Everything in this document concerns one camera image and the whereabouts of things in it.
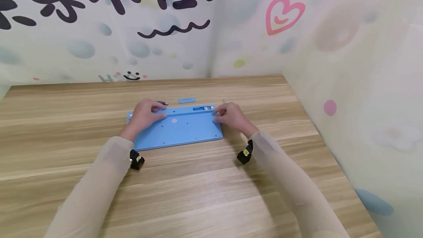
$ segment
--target finger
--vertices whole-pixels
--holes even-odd
[[[223,116],[223,115],[225,115],[226,114],[226,110],[225,109],[223,109],[223,110],[221,110],[221,111],[219,111],[218,113],[217,113],[217,115],[218,116]]]
[[[164,119],[164,118],[166,118],[166,117],[167,117],[167,115],[166,115],[166,114],[164,114],[164,113],[162,113],[162,114],[154,114],[154,120],[155,120],[155,121],[158,121],[158,120]]]
[[[225,123],[226,116],[217,116],[214,118],[213,122],[215,123]]]
[[[221,110],[226,110],[226,104],[222,104],[222,105],[220,105],[220,106],[218,106],[217,108],[215,108],[214,109],[214,111],[213,111],[213,113],[218,113],[219,111],[221,111]]]
[[[157,101],[152,101],[151,107],[155,107],[155,108],[159,108],[159,109],[166,109],[167,108],[165,105],[163,105],[163,104],[161,104],[160,102],[157,102]]]

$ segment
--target beige sleeve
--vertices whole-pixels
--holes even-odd
[[[98,236],[117,188],[130,167],[133,147],[133,142],[124,138],[109,139],[59,208],[46,238]]]
[[[298,221],[303,238],[349,238],[323,194],[270,135],[254,133],[253,156]]]

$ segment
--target hand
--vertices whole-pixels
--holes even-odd
[[[154,112],[162,109],[166,109],[166,106],[149,98],[139,102],[134,109],[129,123],[126,124],[120,133],[120,137],[134,141],[142,130],[150,127],[154,122],[167,117],[164,113],[154,114]]]
[[[250,138],[251,135],[259,131],[259,129],[247,119],[239,105],[233,102],[220,105],[213,113],[217,115],[214,122],[223,123],[232,129],[239,130],[247,138]]]

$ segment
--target printed wallpaper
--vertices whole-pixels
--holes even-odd
[[[423,0],[0,0],[0,86],[283,73],[386,238],[423,233]]]

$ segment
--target smiley face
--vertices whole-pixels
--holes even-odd
[[[128,79],[128,80],[140,80],[141,79],[141,77],[139,77],[139,73],[138,72],[136,72],[135,74],[137,75],[137,76],[134,76],[130,71],[128,71],[127,72],[128,74],[125,76],[123,76],[123,77],[125,77],[126,79]]]

